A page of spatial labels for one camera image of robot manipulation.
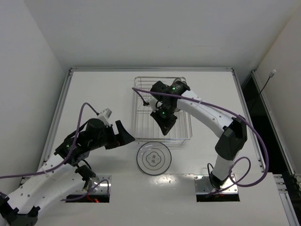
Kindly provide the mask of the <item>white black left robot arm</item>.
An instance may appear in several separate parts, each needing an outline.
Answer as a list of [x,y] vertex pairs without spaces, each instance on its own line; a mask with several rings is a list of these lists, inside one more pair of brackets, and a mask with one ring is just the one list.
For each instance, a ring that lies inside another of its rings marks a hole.
[[43,211],[59,201],[73,202],[68,195],[83,189],[90,194],[107,178],[99,178],[86,164],[79,165],[91,151],[104,147],[118,148],[134,142],[121,121],[116,121],[118,133],[107,120],[92,118],[79,125],[56,148],[37,172],[18,189],[0,198],[0,214],[9,226],[33,226]]

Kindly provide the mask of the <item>metal wire dish rack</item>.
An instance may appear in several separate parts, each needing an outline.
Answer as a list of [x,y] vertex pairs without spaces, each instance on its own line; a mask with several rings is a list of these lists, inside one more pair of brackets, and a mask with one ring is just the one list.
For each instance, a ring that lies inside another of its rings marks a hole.
[[191,118],[187,112],[179,110],[175,112],[177,117],[175,125],[164,136],[159,125],[151,117],[152,109],[144,106],[143,101],[149,100],[151,94],[141,93],[138,95],[134,92],[132,106],[132,133],[138,142],[162,142],[172,145],[182,145],[192,138]]

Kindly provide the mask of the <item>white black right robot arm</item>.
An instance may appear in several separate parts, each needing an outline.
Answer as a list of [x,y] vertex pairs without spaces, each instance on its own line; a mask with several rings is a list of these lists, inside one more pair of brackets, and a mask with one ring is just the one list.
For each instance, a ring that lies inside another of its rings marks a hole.
[[176,80],[170,86],[157,81],[150,91],[150,115],[164,136],[175,125],[177,117],[174,113],[179,109],[195,117],[218,137],[215,145],[217,158],[209,178],[214,188],[220,188],[228,179],[229,169],[247,141],[246,125],[237,117],[227,116],[201,104],[201,99],[181,80]]

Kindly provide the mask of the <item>orange sunburst plate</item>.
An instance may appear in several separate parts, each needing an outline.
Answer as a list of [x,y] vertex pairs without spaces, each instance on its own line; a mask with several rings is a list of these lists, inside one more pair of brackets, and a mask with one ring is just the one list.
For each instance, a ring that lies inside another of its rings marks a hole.
[[181,78],[176,77],[175,80],[173,81],[173,83],[176,83],[176,82],[178,82],[178,81],[179,81],[179,82],[182,82]]

